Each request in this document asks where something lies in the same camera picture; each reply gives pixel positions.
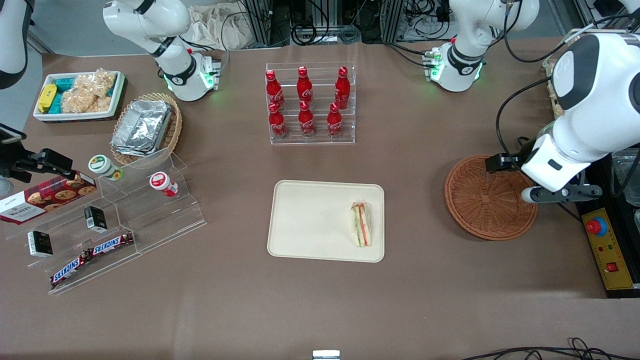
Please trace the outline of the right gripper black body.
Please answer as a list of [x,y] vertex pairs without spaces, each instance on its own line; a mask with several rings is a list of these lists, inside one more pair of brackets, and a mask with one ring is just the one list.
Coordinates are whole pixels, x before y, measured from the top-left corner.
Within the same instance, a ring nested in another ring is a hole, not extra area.
[[32,173],[44,174],[46,169],[41,161],[47,150],[40,152],[26,150],[23,145],[0,146],[0,175],[3,178],[14,178],[23,183],[29,183]]

